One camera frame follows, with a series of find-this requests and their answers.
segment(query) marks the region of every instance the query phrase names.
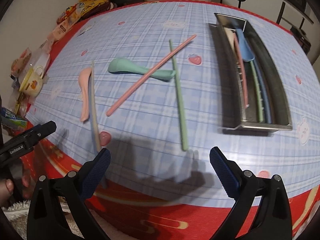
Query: finger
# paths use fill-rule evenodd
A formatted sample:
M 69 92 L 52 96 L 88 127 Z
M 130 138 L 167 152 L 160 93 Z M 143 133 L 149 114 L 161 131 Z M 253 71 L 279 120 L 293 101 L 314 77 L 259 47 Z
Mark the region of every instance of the finger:
M 26 199 L 31 199 L 35 185 L 36 184 L 30 180 L 29 186 L 22 190 L 22 196 Z
M 29 185 L 30 185 L 30 170 L 24 170 L 21 179 L 22 179 L 22 184 L 25 187 L 29 187 Z
M 3 206 L 13 193 L 13 182 L 11 179 L 0 181 L 0 206 Z

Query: blue plaid tablecloth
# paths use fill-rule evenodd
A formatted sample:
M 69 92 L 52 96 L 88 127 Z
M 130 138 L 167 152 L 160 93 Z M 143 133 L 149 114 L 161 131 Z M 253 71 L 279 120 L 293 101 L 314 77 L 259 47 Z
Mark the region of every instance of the blue plaid tablecloth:
M 222 132 L 222 116 L 233 118 L 233 101 L 231 88 L 220 83 L 223 75 L 228 76 L 229 67 L 218 61 L 223 50 L 213 42 L 208 26 L 217 23 L 214 13 L 247 19 L 255 28 L 284 84 L 293 131 L 277 131 L 269 137 Z M 57 131 L 48 139 L 74 160 L 84 163 L 94 158 L 90 124 L 79 120 L 82 100 L 78 85 L 80 71 L 94 60 L 99 131 L 112 135 L 107 146 L 112 160 L 106 173 L 111 181 L 172 202 L 231 207 L 234 200 L 227 197 L 209 162 L 210 149 L 218 146 L 243 170 L 280 174 L 288 197 L 320 184 L 320 86 L 292 35 L 251 14 L 194 2 L 118 9 L 92 18 L 84 27 L 89 25 L 92 29 L 78 36 L 79 31 L 57 56 L 47 84 L 27 114 L 34 125 L 55 121 Z M 169 39 L 176 47 L 194 33 L 193 42 L 176 55 L 188 152 L 180 145 L 174 80 L 149 78 L 112 116 L 106 116 L 110 106 L 140 78 L 109 73 L 114 58 L 125 57 L 151 68 L 169 53 Z M 201 64 L 193 64 L 189 60 L 193 57 L 200 57 Z M 172 62 L 162 69 L 172 69 Z M 230 98 L 229 112 L 222 112 L 222 95 Z

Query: pink chopstick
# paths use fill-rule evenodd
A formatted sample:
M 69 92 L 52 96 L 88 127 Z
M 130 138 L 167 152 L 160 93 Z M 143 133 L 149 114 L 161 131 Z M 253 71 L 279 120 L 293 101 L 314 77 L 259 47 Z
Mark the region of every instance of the pink chopstick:
M 241 69 L 241 79 L 242 79 L 241 84 L 242 84 L 242 91 L 243 91 L 244 108 L 247 108 L 249 106 L 247 78 L 245 76 L 245 69 L 244 69 L 244 64 L 243 64 L 243 60 L 242 60 L 241 53 L 240 53 L 240 46 L 239 46 L 238 38 L 235 33 L 233 33 L 233 34 L 235 36 L 235 39 L 234 39 L 235 49 L 236 49 L 236 53 L 238 56 L 238 61 L 240 64 L 240 69 Z
M 116 111 L 119 106 L 123 104 L 124 101 L 128 99 L 129 96 L 137 90 L 158 68 L 160 68 L 166 61 L 168 61 L 174 54 L 176 54 L 179 50 L 185 47 L 190 41 L 192 41 L 197 35 L 193 34 L 186 41 L 181 43 L 178 47 L 176 47 L 172 52 L 170 52 L 167 56 L 165 56 L 159 63 L 157 63 L 153 68 L 151 68 L 147 73 L 145 73 L 132 87 L 130 87 L 114 104 L 110 107 L 110 109 L 106 112 L 107 116 L 111 116 L 114 111 Z

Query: mint green spoon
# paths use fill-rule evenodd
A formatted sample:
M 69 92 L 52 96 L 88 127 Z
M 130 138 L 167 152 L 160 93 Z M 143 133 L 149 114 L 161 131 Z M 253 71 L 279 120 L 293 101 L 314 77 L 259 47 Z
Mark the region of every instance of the mint green spoon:
M 123 57 L 115 58 L 109 64 L 108 71 L 112 74 L 140 74 L 144 75 L 149 71 L 148 68 L 138 66 L 137 64 L 133 63 L 131 60 L 128 60 Z M 170 81 L 174 77 L 176 72 L 174 70 L 164 70 L 158 69 L 154 72 L 151 77 L 160 79 L 162 81 Z

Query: blue textured gripper pad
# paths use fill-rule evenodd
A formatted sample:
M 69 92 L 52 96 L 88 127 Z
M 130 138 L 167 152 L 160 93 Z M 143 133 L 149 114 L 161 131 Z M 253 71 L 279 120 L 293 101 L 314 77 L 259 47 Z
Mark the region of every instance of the blue textured gripper pad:
M 93 168 L 90 170 L 90 172 L 82 182 L 82 189 L 80 194 L 80 198 L 82 200 L 86 200 L 93 196 L 93 193 L 95 192 L 101 179 L 106 173 L 107 168 L 109 167 L 111 154 L 109 150 L 105 148 L 102 148 L 101 151 L 103 151 L 103 154 L 100 155 L 97 163 L 93 166 Z
M 228 160 L 219 150 L 218 147 L 214 147 L 210 151 L 210 163 L 217 173 L 217 176 L 225 189 L 228 197 L 237 200 L 239 198 L 240 182 L 230 169 Z

